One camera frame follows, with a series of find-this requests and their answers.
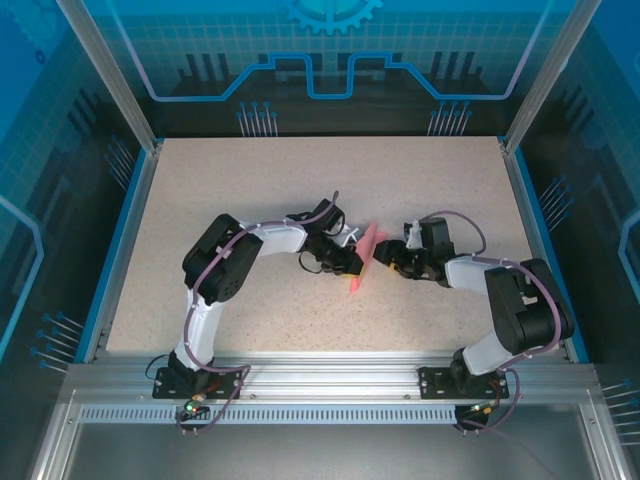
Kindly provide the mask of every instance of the floor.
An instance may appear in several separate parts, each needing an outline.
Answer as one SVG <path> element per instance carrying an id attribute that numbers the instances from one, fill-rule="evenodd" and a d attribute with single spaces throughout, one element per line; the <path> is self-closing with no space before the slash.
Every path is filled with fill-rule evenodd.
<path id="1" fill-rule="evenodd" d="M 107 344 L 114 354 L 168 352 L 186 313 L 183 257 L 221 213 L 264 221 L 313 209 L 340 190 L 350 226 L 376 220 L 390 238 L 404 222 L 452 209 L 473 218 L 487 253 L 531 253 L 493 137 L 167 139 Z M 448 219 L 456 251 L 477 233 Z M 259 259 L 225 307 L 220 351 L 451 350 L 492 328 L 486 298 L 402 279 L 372 263 L 360 290 L 312 275 L 297 256 Z"/>

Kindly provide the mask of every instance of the robotic arm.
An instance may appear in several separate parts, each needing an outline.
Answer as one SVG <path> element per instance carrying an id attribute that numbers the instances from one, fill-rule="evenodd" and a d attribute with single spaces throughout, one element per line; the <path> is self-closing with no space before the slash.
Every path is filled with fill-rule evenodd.
<path id="1" fill-rule="evenodd" d="M 337 206 L 333 205 L 312 223 L 294 223 L 322 214 L 330 204 L 324 199 L 313 212 L 289 215 L 290 225 L 264 226 L 244 235 L 207 275 L 199 287 L 198 303 L 188 327 L 189 350 L 200 363 L 213 361 L 213 344 L 224 306 L 238 293 L 257 258 L 274 253 L 309 252 L 320 262 L 323 272 L 360 274 L 363 262 L 355 252 L 359 229 L 344 224 L 344 213 Z M 188 287 L 188 308 L 193 303 L 198 277 L 229 240 L 246 227 L 230 215 L 220 215 L 186 255 L 182 268 Z M 202 391 L 211 382 L 209 374 L 201 371 L 187 354 L 184 335 L 169 356 L 169 368 L 187 385 L 188 392 Z"/>
<path id="2" fill-rule="evenodd" d="M 380 243 L 374 258 L 407 279 L 431 280 L 443 287 L 487 295 L 493 317 L 494 331 L 458 350 L 448 371 L 424 370 L 430 387 L 427 398 L 443 398 L 438 395 L 445 392 L 484 398 L 487 384 L 500 379 L 496 371 L 501 366 L 553 340 L 556 326 L 549 304 L 519 270 L 456 254 L 443 218 L 406 224 L 405 237 L 406 241 Z M 556 303 L 560 312 L 560 339 L 571 337 L 574 320 L 547 264 L 541 259 L 531 259 L 520 265 L 540 280 Z"/>

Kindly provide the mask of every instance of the blue trim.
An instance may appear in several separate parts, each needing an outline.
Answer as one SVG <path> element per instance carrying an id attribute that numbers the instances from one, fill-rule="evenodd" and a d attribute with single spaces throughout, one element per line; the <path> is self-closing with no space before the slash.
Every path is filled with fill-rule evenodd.
<path id="1" fill-rule="evenodd" d="M 560 288 L 560 292 L 564 295 L 564 298 L 567 301 L 567 305 L 569 306 L 569 310 L 571 310 L 571 314 L 573 318 L 576 319 L 576 330 L 573 334 L 572 341 L 573 347 L 576 350 L 576 355 L 578 356 L 578 361 L 580 363 L 589 363 L 589 354 L 587 353 L 587 348 L 584 344 L 584 339 L 582 338 L 582 332 L 580 331 L 580 325 L 578 324 L 578 319 L 576 318 L 575 311 L 573 309 L 573 305 L 571 305 L 571 300 L 569 298 L 569 291 L 567 290 L 567 286 L 564 283 L 564 279 L 562 278 L 562 272 L 560 271 L 560 264 L 558 263 L 558 258 L 556 257 L 556 252 L 553 249 L 553 244 L 551 243 L 551 237 L 549 236 L 549 231 L 547 230 L 547 226 L 544 223 L 544 217 L 542 216 L 542 210 L 540 209 L 540 203 L 538 202 L 538 197 L 536 197 L 536 192 L 533 188 L 533 182 L 531 181 L 531 176 L 529 175 L 529 170 L 527 169 L 527 165 L 524 161 L 524 156 L 522 155 L 522 151 L 520 147 L 516 149 L 516 161 L 518 162 L 518 169 L 522 175 L 522 180 L 524 182 L 524 187 L 526 189 L 526 194 L 529 197 L 529 201 L 531 202 L 531 209 L 533 210 L 534 220 L 536 222 L 536 227 L 540 232 L 540 238 L 542 239 L 542 248 L 544 248 L 545 254 L 547 255 L 547 260 L 549 262 L 549 268 L 553 273 L 553 276 L 558 282 L 558 287 Z"/>
<path id="2" fill-rule="evenodd" d="M 640 303 L 640 282 L 638 282 L 636 272 L 631 266 L 629 257 L 627 257 L 629 233 L 638 222 L 640 222 L 640 209 L 637 209 L 635 212 L 633 212 L 622 224 L 622 232 L 620 233 L 620 244 L 618 245 L 618 257 L 620 258 L 620 262 L 622 263 L 622 268 L 624 268 L 624 271 L 627 274 L 627 278 L 629 279 L 629 283 L 631 284 L 633 293 L 636 295 L 636 300 L 638 300 L 638 303 Z"/>
<path id="3" fill-rule="evenodd" d="M 104 293 L 107 288 L 107 283 L 109 282 L 109 277 L 111 276 L 111 270 L 113 269 L 113 263 L 116 258 L 116 253 L 118 252 L 120 243 L 122 242 L 122 232 L 124 231 L 124 226 L 127 223 L 127 219 L 129 218 L 133 196 L 135 195 L 136 189 L 138 188 L 140 174 L 146 160 L 147 157 L 145 150 L 140 149 L 136 167 L 133 170 L 131 182 L 129 182 L 129 189 L 127 190 L 127 194 L 124 197 L 122 210 L 120 210 L 118 223 L 116 224 L 116 229 L 113 232 L 113 237 L 111 237 L 111 245 L 109 245 L 107 258 L 105 259 L 104 266 L 102 267 L 102 273 L 100 274 L 98 286 L 96 287 L 96 293 L 94 294 L 93 301 L 91 302 L 91 308 L 89 309 L 89 315 L 87 315 L 87 321 L 85 323 L 84 330 L 82 331 L 82 337 L 80 337 L 80 344 L 78 345 L 78 349 L 76 350 L 76 356 L 74 360 L 75 363 L 83 363 L 84 357 L 89 350 L 91 337 L 93 336 L 93 331 L 96 328 L 96 323 L 98 321 L 98 312 L 100 311 L 100 305 L 102 304 L 102 300 L 104 299 Z"/>
<path id="4" fill-rule="evenodd" d="M 31 230 L 31 234 L 33 235 L 33 243 L 36 247 L 36 258 L 31 265 L 31 270 L 29 270 L 29 276 L 22 286 L 20 296 L 18 297 L 18 301 L 16 302 L 16 306 L 13 307 L 13 312 L 11 313 L 11 317 L 9 317 L 7 327 L 2 334 L 2 338 L 0 338 L 0 363 L 4 358 L 5 352 L 7 351 L 9 341 L 13 336 L 16 325 L 18 325 L 18 320 L 20 319 L 20 315 L 22 314 L 24 305 L 27 302 L 27 298 L 29 298 L 29 293 L 31 293 L 33 282 L 35 282 L 36 277 L 38 276 L 38 271 L 40 270 L 40 266 L 42 265 L 42 261 L 44 260 L 44 246 L 42 244 L 42 236 L 40 235 L 40 229 L 38 228 L 38 224 L 35 222 L 35 220 L 33 220 L 31 216 L 20 210 L 13 203 L 11 203 L 9 199 L 5 198 L 2 195 L 0 195 L 0 208 L 1 207 L 6 208 L 9 213 L 16 217 L 16 219 L 20 223 Z"/>

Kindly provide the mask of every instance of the metal post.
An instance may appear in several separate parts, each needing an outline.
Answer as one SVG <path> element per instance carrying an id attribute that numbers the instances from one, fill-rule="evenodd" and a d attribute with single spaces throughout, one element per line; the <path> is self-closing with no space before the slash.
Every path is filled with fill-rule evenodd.
<path id="1" fill-rule="evenodd" d="M 134 135 L 149 154 L 157 140 L 98 26 L 81 0 L 56 0 Z"/>
<path id="2" fill-rule="evenodd" d="M 520 145 L 525 133 L 531 126 L 533 119 L 540 111 L 542 104 L 549 95 L 551 88 L 569 61 L 569 57 L 578 45 L 582 34 L 587 29 L 593 14 L 598 9 L 601 0 L 578 0 L 567 18 L 562 31 L 558 34 L 547 60 L 542 65 L 531 90 L 522 102 L 522 106 L 509 131 L 505 136 L 507 152 L 514 152 Z"/>

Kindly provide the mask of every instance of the blue border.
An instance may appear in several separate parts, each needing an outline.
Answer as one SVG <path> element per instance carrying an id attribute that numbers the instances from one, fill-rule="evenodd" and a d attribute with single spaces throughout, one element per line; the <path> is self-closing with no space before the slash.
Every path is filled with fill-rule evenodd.
<path id="1" fill-rule="evenodd" d="M 556 257 L 556 252 L 553 249 L 553 244 L 551 243 L 551 237 L 549 236 L 549 231 L 547 230 L 547 226 L 544 223 L 544 217 L 542 216 L 542 210 L 540 209 L 540 203 L 538 203 L 538 197 L 536 197 L 536 192 L 533 188 L 533 182 L 531 181 L 531 176 L 529 175 L 529 170 L 527 169 L 527 165 L 524 161 L 524 155 L 520 150 L 520 147 L 516 149 L 515 152 L 516 161 L 518 162 L 518 169 L 522 174 L 522 180 L 524 182 L 524 188 L 526 190 L 526 194 L 529 197 L 529 201 L 531 202 L 531 209 L 533 210 L 533 216 L 536 223 L 536 227 L 540 232 L 540 238 L 542 239 L 542 248 L 547 255 L 547 260 L 549 262 L 549 268 L 553 273 L 553 276 L 558 282 L 558 287 L 560 288 L 560 292 L 564 295 L 564 298 L 567 301 L 567 305 L 569 306 L 569 310 L 571 310 L 571 315 L 576 320 L 576 329 L 573 334 L 572 341 L 573 346 L 576 350 L 576 355 L 578 356 L 578 361 L 580 363 L 589 363 L 589 354 L 587 353 L 587 348 L 584 344 L 584 339 L 582 338 L 582 332 L 580 331 L 580 325 L 578 324 L 578 319 L 576 318 L 575 311 L 573 309 L 573 305 L 571 305 L 571 300 L 569 299 L 569 291 L 567 290 L 567 286 L 564 283 L 564 279 L 562 278 L 562 272 L 560 271 L 560 264 L 558 263 L 558 258 Z"/>
<path id="2" fill-rule="evenodd" d="M 144 149 L 140 149 L 138 160 L 136 161 L 136 167 L 133 170 L 131 181 L 129 182 L 129 189 L 127 190 L 127 194 L 124 197 L 122 209 L 120 210 L 118 223 L 116 223 L 116 228 L 113 232 L 113 236 L 111 237 L 111 245 L 109 245 L 107 258 L 105 259 L 104 266 L 102 267 L 102 273 L 100 274 L 98 286 L 96 287 L 96 293 L 94 294 L 93 301 L 91 302 L 91 308 L 89 309 L 89 315 L 87 315 L 87 321 L 84 325 L 84 330 L 82 331 L 82 337 L 80 337 L 80 344 L 78 345 L 78 350 L 76 350 L 74 363 L 84 363 L 83 359 L 87 354 L 87 351 L 89 350 L 91 337 L 93 336 L 93 331 L 95 330 L 96 323 L 98 322 L 98 312 L 100 311 L 100 305 L 102 305 L 104 293 L 107 288 L 107 283 L 109 281 L 109 277 L 111 276 L 111 271 L 113 270 L 113 263 L 116 258 L 116 253 L 118 252 L 120 244 L 122 243 L 122 232 L 124 231 L 124 226 L 127 223 L 127 219 L 129 218 L 133 196 L 135 195 L 138 188 L 140 175 L 142 173 L 142 167 L 146 163 L 146 160 L 147 153 Z"/>

